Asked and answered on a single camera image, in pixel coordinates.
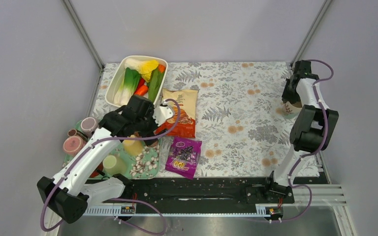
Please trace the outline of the salmon pink mug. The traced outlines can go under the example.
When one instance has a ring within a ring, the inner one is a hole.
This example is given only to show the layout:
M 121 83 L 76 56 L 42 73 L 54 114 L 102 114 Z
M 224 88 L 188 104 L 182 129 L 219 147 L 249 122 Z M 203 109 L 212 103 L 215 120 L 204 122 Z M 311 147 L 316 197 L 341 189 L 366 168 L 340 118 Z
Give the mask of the salmon pink mug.
M 143 132 L 135 132 L 134 136 L 137 138 L 147 138 L 155 136 L 154 132 L 143 133 Z M 156 147 L 158 145 L 158 138 L 151 139 L 151 140 L 144 140 L 145 146 L 147 147 Z

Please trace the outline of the yellow mug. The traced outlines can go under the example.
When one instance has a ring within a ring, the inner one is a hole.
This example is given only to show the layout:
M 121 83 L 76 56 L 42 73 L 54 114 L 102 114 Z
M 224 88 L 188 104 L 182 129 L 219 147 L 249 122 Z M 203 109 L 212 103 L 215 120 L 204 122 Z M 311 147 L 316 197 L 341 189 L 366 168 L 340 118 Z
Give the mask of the yellow mug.
M 140 140 L 124 140 L 122 144 L 124 151 L 130 156 L 138 156 L 144 149 Z

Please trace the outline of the lilac mug black handle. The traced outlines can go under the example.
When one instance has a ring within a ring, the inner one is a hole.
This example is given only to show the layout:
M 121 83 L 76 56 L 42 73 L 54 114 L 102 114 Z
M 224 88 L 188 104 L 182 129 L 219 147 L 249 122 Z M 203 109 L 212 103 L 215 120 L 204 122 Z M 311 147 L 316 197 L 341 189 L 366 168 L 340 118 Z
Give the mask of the lilac mug black handle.
M 98 120 L 94 117 L 87 117 L 81 121 L 80 128 L 87 137 L 91 137 L 98 128 Z

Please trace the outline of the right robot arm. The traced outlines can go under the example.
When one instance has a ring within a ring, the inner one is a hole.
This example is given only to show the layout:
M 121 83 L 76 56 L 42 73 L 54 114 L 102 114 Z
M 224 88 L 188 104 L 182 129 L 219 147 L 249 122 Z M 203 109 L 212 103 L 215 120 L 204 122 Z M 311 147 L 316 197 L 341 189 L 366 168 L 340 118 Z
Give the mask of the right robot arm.
M 329 108 L 320 93 L 323 80 L 312 72 L 312 62 L 312 59 L 295 62 L 282 93 L 284 103 L 299 102 L 302 108 L 290 132 L 289 151 L 266 178 L 262 190 L 263 198 L 271 203 L 287 197 L 305 160 L 328 147 L 339 119 L 339 113 Z

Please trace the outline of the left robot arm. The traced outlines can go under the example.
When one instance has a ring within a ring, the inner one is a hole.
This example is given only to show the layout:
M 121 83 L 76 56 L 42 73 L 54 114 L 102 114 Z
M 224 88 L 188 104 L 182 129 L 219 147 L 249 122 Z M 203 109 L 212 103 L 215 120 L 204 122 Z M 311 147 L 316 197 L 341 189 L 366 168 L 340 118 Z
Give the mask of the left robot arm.
M 42 177 L 37 188 L 44 202 L 42 216 L 51 209 L 67 223 L 77 221 L 90 206 L 117 198 L 127 202 L 133 189 L 121 178 L 86 185 L 90 175 L 105 157 L 125 139 L 138 133 L 138 141 L 151 144 L 158 140 L 154 131 L 174 113 L 169 106 L 155 107 L 149 99 L 133 95 L 126 105 L 108 112 L 85 146 L 53 177 Z

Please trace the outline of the cream beige mug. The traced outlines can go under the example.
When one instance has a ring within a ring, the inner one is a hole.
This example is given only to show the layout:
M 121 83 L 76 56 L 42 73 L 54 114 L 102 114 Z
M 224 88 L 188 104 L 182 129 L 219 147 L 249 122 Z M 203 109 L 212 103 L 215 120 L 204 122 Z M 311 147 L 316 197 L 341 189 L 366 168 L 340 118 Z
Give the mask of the cream beige mug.
M 285 115 L 296 115 L 299 114 L 302 110 L 302 103 L 295 102 L 295 103 L 290 103 L 290 102 L 284 102 L 282 104 L 282 112 Z

